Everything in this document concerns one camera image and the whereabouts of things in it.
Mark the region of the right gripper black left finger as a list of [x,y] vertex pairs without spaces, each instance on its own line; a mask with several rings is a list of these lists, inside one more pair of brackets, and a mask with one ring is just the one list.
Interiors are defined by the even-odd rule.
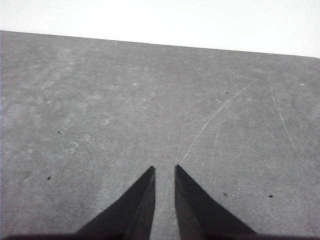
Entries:
[[156,169],[149,167],[112,205],[80,228],[88,240],[148,240],[156,206]]

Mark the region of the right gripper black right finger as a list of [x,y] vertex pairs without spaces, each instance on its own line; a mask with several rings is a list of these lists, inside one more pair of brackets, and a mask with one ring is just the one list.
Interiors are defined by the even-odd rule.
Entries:
[[174,168],[174,203],[182,240],[244,240],[258,236],[216,202],[180,165]]

